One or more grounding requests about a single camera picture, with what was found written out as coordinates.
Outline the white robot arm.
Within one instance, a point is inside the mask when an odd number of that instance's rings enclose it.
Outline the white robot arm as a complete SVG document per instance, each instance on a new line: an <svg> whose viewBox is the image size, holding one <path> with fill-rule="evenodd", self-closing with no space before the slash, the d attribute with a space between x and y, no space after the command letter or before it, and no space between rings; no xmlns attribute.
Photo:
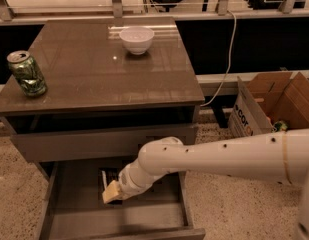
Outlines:
<svg viewBox="0 0 309 240"><path fill-rule="evenodd" d="M194 145L185 145L176 137L149 142L105 186L103 202L140 195L165 175L183 171L301 185L295 240L309 240L309 129Z"/></svg>

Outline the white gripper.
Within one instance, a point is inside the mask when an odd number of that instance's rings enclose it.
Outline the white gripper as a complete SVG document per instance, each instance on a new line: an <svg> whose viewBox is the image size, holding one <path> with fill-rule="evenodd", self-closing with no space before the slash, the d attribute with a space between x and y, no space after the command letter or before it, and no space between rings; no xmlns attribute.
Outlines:
<svg viewBox="0 0 309 240"><path fill-rule="evenodd" d="M127 165L119 173L119 182L113 180L103 191L102 198L105 204L115 200L129 199L143 194L152 187L158 179L150 175L138 165Z"/></svg>

